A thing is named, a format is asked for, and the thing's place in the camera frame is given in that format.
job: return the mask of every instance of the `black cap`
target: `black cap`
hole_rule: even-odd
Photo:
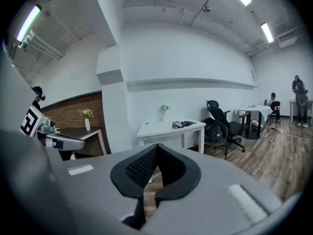
[[[39,86],[35,86],[35,87],[31,87],[33,89],[33,91],[39,95],[42,96],[43,95],[43,90],[39,87]]]

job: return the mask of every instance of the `person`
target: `person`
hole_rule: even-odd
[[[32,105],[35,106],[41,112],[39,102],[42,100],[43,90],[39,86],[35,86],[31,88],[36,93],[36,98],[34,102],[32,103]]]
[[[270,99],[267,100],[267,105],[271,106],[272,102],[275,102],[275,98],[276,98],[276,94],[272,93],[270,95]],[[279,111],[276,111],[276,120],[277,120],[278,123],[280,123],[280,113],[279,113]]]
[[[308,90],[305,89],[304,84],[302,80],[299,78],[298,75],[294,77],[294,81],[292,82],[292,91],[295,93],[295,100],[297,104],[297,119],[298,119],[298,126],[301,126],[301,120],[302,120],[302,113],[301,113],[301,107],[303,107],[303,127],[308,127],[307,125],[307,119],[308,119],[308,105],[305,104],[304,106],[301,106],[298,100],[298,90],[303,89],[305,94],[308,93]]]

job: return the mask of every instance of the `ceiling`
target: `ceiling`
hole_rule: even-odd
[[[277,44],[267,44],[260,27],[264,22],[268,23],[274,38],[295,28],[297,36],[306,37],[298,14],[285,0],[252,0],[248,6],[239,0],[209,0],[208,13],[201,12],[205,2],[123,0],[123,16],[126,23],[161,21],[201,29],[224,39],[248,56]],[[79,39],[94,33],[80,9],[79,0],[30,0],[28,3],[38,3],[43,8],[32,26],[34,32],[63,53]],[[200,12],[201,17],[196,18],[195,14]],[[27,47],[27,52],[17,49],[14,64],[30,84],[51,60]]]

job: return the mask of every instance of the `dark tabletop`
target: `dark tabletop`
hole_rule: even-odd
[[[90,128],[90,131],[87,131],[85,127],[84,128],[61,128],[58,131],[60,131],[61,134],[80,139],[81,137],[86,136],[89,133],[95,132],[99,129],[101,129],[101,128],[100,127],[92,127],[92,128]]]

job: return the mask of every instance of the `backpack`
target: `backpack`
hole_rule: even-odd
[[[206,118],[202,121],[206,123],[204,128],[204,139],[207,142],[218,142],[223,138],[223,133],[220,126],[212,118]]]

